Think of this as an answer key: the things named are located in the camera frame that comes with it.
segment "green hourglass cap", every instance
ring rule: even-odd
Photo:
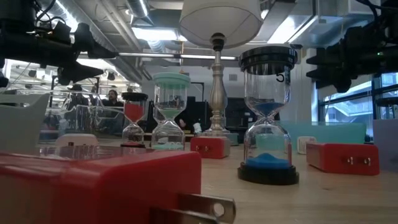
[[[169,90],[188,88],[191,78],[187,75],[174,72],[162,72],[154,75],[155,84]]]

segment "lamp shade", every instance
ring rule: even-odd
[[[226,37],[224,48],[233,48],[252,40],[262,26],[258,0],[184,0],[180,31],[190,42],[211,47],[211,36]]]

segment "metal prong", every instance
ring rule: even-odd
[[[216,217],[206,214],[152,208],[150,210],[150,224],[219,224]]]
[[[234,200],[221,197],[180,194],[178,209],[213,215],[219,221],[225,223],[233,223],[236,216]]]

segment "wooden table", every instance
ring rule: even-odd
[[[202,194],[234,198],[235,223],[398,223],[398,174],[326,174],[297,155],[300,183],[271,186],[238,179],[242,159],[242,145],[225,159],[203,159]]]

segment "blue sand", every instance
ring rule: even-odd
[[[283,103],[269,102],[269,103],[258,103],[254,105],[254,108],[260,111],[264,116],[268,116],[271,114],[271,112],[282,106],[284,106]]]
[[[288,169],[291,167],[287,159],[278,159],[269,153],[246,159],[246,165],[262,169]]]

